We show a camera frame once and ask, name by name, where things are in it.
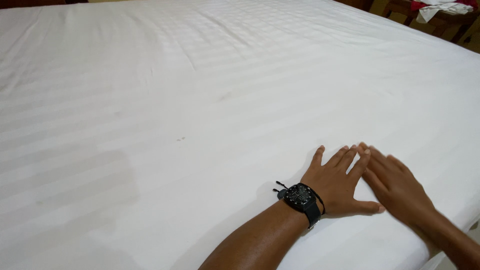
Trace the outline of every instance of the white cloth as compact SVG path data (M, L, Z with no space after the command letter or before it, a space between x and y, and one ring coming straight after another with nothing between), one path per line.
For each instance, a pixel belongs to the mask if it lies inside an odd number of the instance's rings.
M359 140L480 214L480 55L330 0L0 10L0 269L194 270ZM363 180L355 198L375 200ZM279 270L417 270L388 213L323 219Z
M436 2L436 1L427 0L424 2ZM454 3L454 2L426 6L419 10L419 14L417 15L417 22L421 24L426 24L440 10L449 12L451 14L467 14L468 12L473 11L473 7L467 6L461 3Z

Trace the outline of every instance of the forearm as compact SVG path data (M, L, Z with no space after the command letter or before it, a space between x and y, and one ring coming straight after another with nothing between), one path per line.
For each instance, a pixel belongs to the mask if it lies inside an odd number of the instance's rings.
M443 250L459 270L480 269L480 245L439 212L424 215L416 227Z
M274 270L308 226L304 213L280 200L232 232L199 270Z

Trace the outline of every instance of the cloth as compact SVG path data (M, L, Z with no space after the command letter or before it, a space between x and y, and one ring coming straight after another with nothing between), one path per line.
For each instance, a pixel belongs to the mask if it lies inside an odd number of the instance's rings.
M476 0L420 0L412 1L412 11L419 10L417 22L426 24L438 11L446 11L452 14L466 14L478 8Z
M479 54L331 0L0 10L0 269L198 269L277 201L275 180L359 140L468 229L478 70ZM355 198L376 200L362 179ZM386 212L322 219L278 270L429 258Z

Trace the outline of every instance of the watch face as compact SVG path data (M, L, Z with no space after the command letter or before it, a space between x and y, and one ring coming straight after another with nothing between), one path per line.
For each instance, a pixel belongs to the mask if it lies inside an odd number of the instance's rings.
M310 201L312 196L313 194L310 190L297 184L287 190L285 193L285 200L289 200L296 205L303 205Z

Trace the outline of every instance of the wooden chair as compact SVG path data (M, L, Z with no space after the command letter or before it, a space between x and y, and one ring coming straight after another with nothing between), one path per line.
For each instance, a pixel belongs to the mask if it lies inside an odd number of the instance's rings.
M419 13L418 10L410 10L411 3L411 0L390 0L384 9L382 17L388 18L392 12L398 12L407 16L403 24L409 26L412 20L416 18ZM428 23L435 26L435 30L432 33L432 36L435 37L441 37L445 30L449 27L460 25L458 32L451 40L451 42L457 43L470 28L470 26L472 26L473 22L478 18L479 15L479 11L469 12L465 15L453 15L439 11Z

